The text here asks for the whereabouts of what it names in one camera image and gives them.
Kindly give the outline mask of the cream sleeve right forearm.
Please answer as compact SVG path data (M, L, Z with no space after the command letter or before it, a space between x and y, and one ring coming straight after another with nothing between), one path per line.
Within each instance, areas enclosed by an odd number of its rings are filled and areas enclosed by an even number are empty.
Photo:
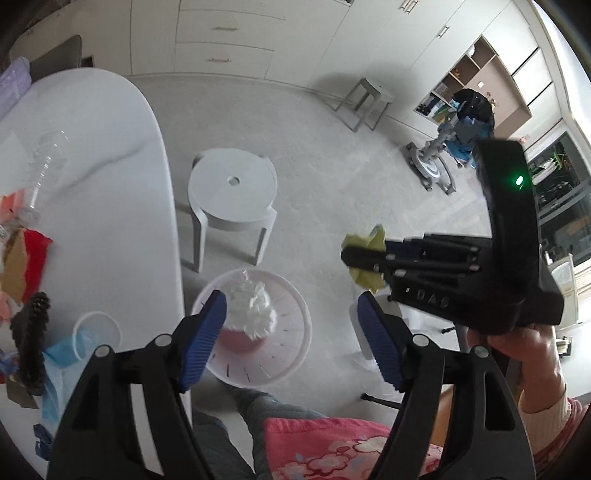
M567 392L551 407L536 413L523 409L521 395L518 408L528 435L537 475L540 476L559 458L580 427L589 406L570 398Z

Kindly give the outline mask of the grey robot base stand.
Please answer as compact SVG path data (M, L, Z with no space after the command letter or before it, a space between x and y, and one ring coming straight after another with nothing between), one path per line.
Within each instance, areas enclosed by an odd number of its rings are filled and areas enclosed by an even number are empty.
M431 191L434 186L439 186L446 195L450 196L456 192L454 177L442 158L446 150L446 142L456 138L455 125L457 120L450 116L438 128L438 136L428 141L422 148L414 142L405 147L405 154L408 165L415 174L425 190Z

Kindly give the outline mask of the right hand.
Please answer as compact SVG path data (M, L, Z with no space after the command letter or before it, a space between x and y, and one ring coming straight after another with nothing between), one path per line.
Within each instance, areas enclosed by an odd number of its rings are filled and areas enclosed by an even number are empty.
M550 409L563 397L566 384L553 326L532 324L504 335L483 335L469 329L467 341L470 347L487 345L521 364L518 385L525 413Z

